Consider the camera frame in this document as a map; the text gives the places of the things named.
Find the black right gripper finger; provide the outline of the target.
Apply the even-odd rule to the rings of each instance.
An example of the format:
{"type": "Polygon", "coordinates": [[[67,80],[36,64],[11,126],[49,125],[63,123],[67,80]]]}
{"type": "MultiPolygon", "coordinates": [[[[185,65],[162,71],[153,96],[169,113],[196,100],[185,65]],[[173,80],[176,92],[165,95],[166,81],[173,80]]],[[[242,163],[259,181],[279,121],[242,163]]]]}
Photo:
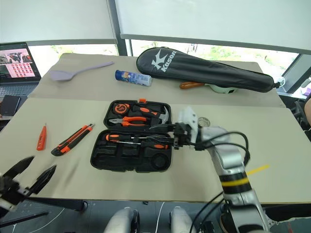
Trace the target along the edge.
{"type": "Polygon", "coordinates": [[[146,136],[147,139],[156,141],[158,143],[163,143],[163,144],[172,144],[174,139],[170,137],[165,137],[163,135],[150,135],[146,136]]]}
{"type": "Polygon", "coordinates": [[[149,131],[173,131],[175,124],[157,124],[149,128],[149,131]]]}

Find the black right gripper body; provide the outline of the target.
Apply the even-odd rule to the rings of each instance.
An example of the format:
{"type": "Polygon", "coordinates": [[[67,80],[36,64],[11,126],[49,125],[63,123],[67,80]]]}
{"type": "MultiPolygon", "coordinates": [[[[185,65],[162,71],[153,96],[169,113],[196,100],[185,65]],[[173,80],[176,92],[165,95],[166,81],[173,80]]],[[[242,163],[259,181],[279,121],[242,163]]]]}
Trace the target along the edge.
{"type": "Polygon", "coordinates": [[[178,150],[183,146],[194,146],[194,143],[191,142],[191,137],[193,135],[192,127],[189,124],[185,123],[175,123],[173,128],[173,147],[178,150]]]}

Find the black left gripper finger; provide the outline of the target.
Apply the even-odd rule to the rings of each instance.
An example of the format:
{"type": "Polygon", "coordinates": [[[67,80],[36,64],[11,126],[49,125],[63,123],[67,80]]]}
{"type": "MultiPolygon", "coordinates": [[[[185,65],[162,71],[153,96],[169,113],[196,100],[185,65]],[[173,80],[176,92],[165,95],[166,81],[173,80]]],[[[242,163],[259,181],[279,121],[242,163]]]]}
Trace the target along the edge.
{"type": "Polygon", "coordinates": [[[44,186],[50,181],[53,174],[55,173],[57,165],[45,170],[36,180],[36,182],[29,188],[31,193],[38,194],[44,186]]]}
{"type": "Polygon", "coordinates": [[[3,176],[13,179],[15,176],[22,173],[30,165],[33,159],[34,156],[30,156],[20,160],[15,165],[13,165],[7,172],[5,172],[3,176]]]}

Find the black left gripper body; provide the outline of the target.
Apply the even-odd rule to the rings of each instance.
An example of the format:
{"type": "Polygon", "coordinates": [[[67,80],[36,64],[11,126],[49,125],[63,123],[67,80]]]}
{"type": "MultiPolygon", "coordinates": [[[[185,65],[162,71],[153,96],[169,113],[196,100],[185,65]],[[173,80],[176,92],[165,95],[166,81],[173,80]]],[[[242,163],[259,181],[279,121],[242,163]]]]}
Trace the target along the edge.
{"type": "Polygon", "coordinates": [[[15,207],[31,195],[28,187],[22,187],[20,183],[0,174],[0,208],[15,209],[15,207]]]}

